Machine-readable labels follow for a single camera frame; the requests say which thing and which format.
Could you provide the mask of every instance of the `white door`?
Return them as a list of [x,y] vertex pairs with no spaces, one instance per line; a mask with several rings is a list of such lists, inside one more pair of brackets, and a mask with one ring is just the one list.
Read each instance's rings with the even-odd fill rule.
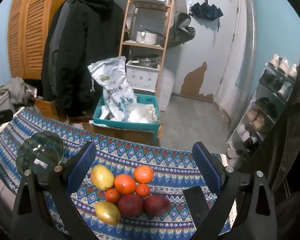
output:
[[[173,92],[186,97],[213,101],[220,85],[229,57],[236,26],[239,0],[209,0],[223,12],[218,20],[191,17],[190,26],[196,30],[195,38],[167,50],[165,67],[175,72]],[[204,0],[191,0],[202,4]]]

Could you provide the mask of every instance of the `orange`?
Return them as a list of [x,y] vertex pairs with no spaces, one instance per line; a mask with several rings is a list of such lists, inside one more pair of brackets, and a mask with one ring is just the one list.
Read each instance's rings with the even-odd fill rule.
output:
[[135,192],[140,197],[146,197],[150,193],[150,187],[144,183],[136,186]]
[[139,183],[149,183],[153,179],[154,173],[151,167],[140,165],[134,170],[133,176]]
[[136,183],[129,175],[120,174],[114,179],[114,186],[122,194],[131,194],[136,188]]
[[120,198],[120,194],[114,188],[110,188],[106,191],[105,198],[106,198],[106,201],[108,201],[108,202],[117,203]]

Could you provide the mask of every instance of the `brown patch on door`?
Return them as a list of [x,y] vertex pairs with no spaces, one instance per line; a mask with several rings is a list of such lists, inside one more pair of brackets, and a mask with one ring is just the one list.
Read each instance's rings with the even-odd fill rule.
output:
[[213,102],[213,95],[203,95],[199,94],[200,87],[202,86],[204,73],[208,66],[206,62],[203,62],[202,66],[191,71],[185,76],[183,84],[181,86],[180,95],[184,97],[189,97],[193,99],[198,99],[206,102]]

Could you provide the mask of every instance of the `smartphone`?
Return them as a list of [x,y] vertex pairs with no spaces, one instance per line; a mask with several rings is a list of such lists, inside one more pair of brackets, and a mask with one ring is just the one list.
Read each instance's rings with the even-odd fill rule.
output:
[[194,227],[198,229],[210,212],[210,208],[200,186],[182,191],[190,212]]

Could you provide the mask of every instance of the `gray wood floor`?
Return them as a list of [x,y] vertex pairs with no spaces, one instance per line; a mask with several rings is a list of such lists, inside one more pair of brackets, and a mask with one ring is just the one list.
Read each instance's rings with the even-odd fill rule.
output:
[[171,96],[166,112],[160,112],[163,122],[161,147],[192,149],[201,141],[213,153],[224,154],[229,131],[216,107],[207,102]]

